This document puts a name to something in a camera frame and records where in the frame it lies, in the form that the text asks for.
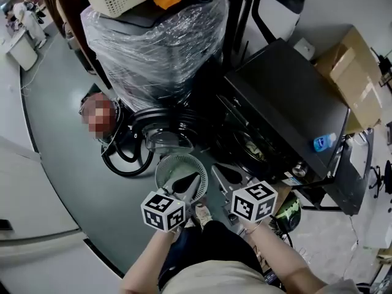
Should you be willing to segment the green black helmet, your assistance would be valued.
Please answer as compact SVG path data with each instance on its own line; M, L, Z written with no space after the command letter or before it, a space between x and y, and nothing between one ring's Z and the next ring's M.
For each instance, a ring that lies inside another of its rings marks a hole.
M301 206L299 198L293 192L288 193L275 219L282 231L290 233L297 228L301 220Z

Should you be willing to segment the round grey laundry basket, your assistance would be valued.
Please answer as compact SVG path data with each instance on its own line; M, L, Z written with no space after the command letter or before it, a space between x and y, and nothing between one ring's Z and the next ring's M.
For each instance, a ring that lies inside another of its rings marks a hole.
M199 185L189 198L189 203L193 204L206 194L208 174L204 165L190 154L171 154L165 156L156 167L156 187L158 189L163 188L170 179L180 176L185 177L192 173L199 173L200 175Z

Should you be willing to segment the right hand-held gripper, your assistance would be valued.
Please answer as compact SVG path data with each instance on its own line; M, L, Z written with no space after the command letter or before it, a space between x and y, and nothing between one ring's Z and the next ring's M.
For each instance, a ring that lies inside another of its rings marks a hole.
M266 181L251 181L252 176L242 168L223 163L212 166L211 174L225 196L229 222L260 222L272 215L278 193Z

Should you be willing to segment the black washing machine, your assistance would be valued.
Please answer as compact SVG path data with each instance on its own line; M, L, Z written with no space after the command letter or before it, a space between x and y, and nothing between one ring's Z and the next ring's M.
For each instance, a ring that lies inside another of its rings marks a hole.
M224 72L218 64L198 74L192 105L213 125L211 148L217 160L260 179L291 186L323 180L338 143L322 152L315 138L341 138L349 108L315 67L283 40ZM252 157L252 140L265 156Z

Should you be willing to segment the person's right beige shoe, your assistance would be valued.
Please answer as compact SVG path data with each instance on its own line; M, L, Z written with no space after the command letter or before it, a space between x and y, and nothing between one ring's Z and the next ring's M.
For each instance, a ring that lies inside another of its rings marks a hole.
M195 214L202 228L212 220L212 215L207 206L199 203L195 206Z

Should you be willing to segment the person's legs black shorts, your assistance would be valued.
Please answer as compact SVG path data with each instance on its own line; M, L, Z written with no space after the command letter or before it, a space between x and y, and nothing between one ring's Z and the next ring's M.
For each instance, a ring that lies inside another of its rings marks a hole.
M184 228L171 245L159 274L158 287L164 285L183 269L198 263L215 261L241 262L262 273L262 267L252 247L236 233L217 220L203 228Z

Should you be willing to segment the person's right forearm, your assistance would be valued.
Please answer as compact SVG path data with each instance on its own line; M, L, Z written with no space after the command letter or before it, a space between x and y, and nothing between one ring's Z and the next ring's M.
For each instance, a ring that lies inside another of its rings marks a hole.
M242 220L241 224L288 294L316 294L326 286L325 282L313 274L302 256L281 240L269 226L246 220Z

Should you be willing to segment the plastic-wrapped grey appliance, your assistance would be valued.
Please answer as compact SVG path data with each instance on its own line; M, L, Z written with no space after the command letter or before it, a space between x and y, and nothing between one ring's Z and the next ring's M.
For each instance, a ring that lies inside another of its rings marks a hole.
M116 18L88 7L81 22L115 93L139 111L187 103L197 75L222 62L228 12L228 0L145 0Z

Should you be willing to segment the round glass machine door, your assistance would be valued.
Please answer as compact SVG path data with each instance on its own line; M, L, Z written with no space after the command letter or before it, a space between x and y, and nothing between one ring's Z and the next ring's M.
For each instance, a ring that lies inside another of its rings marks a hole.
M147 108L129 118L132 132L156 154L191 153L202 135L205 118L188 108Z

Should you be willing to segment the large cardboard box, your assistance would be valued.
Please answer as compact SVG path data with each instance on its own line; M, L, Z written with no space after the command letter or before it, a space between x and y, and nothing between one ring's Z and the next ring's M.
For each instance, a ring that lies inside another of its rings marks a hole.
M328 80L350 109L346 134L355 134L376 126L382 104L375 90L381 71L371 49L356 27L315 62L315 68Z

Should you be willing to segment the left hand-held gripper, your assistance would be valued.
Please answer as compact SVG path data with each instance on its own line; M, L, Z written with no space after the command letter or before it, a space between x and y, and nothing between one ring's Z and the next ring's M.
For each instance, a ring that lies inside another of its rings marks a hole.
M188 173L171 178L163 189L150 192L141 203L144 223L162 232L170 232L183 224L186 220L186 205L190 206L200 180L199 172ZM183 195L183 200L178 200L166 192Z

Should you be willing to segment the blue liquid bottle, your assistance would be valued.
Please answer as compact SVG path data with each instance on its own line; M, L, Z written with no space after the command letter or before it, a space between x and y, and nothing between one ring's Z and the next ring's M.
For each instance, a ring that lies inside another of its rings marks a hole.
M313 146L316 152L322 152L326 149L331 148L336 141L337 136L335 133L322 135L317 137L313 141Z

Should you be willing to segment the black office chair base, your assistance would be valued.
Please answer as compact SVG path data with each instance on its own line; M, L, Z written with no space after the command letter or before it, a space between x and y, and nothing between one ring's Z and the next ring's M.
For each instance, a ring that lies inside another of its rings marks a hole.
M369 189L377 188L374 198L378 198L382 187L385 188L387 194L392 194L392 163L389 160L386 162L384 174L381 174L378 165L371 167L371 171L374 172L376 177L375 183L369 186Z

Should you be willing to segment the red vacuum cleaner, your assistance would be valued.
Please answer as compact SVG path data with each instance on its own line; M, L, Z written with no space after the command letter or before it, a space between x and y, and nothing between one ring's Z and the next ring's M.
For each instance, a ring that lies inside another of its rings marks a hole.
M119 125L119 112L118 104L102 92L86 96L79 110L82 122L87 125L88 131L104 143L111 142L115 136Z

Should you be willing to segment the small white device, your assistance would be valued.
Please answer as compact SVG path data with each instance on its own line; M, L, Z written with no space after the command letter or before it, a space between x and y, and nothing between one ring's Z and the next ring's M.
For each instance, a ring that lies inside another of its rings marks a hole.
M299 41L297 41L297 43L294 45L294 49L308 61L313 58L315 53L315 47L305 38L301 38Z

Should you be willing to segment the person's left forearm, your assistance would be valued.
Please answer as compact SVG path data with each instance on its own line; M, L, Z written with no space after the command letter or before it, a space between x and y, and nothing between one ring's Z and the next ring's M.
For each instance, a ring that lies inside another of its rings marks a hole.
M174 232L156 231L136 262L122 279L120 294L157 294L159 273L164 265Z

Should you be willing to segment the black metal stand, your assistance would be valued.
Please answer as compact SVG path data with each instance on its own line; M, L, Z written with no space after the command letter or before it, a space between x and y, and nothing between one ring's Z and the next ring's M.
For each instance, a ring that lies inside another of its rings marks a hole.
M359 213L372 166L374 129L359 133L362 144L353 136L341 141L327 176L307 185L293 186L311 204L304 209L342 212L348 216Z

